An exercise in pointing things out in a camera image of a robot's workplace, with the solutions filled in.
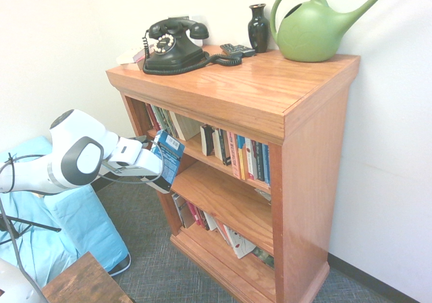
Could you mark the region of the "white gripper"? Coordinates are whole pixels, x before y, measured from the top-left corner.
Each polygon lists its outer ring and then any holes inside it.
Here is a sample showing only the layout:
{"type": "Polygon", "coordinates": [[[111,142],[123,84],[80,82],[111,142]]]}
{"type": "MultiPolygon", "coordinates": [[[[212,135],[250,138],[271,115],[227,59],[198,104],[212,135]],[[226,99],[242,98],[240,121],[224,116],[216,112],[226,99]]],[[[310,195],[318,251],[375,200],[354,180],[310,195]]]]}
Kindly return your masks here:
{"type": "Polygon", "coordinates": [[[134,162],[135,174],[139,176],[158,176],[162,170],[162,160],[150,150],[142,148],[134,162]]]}

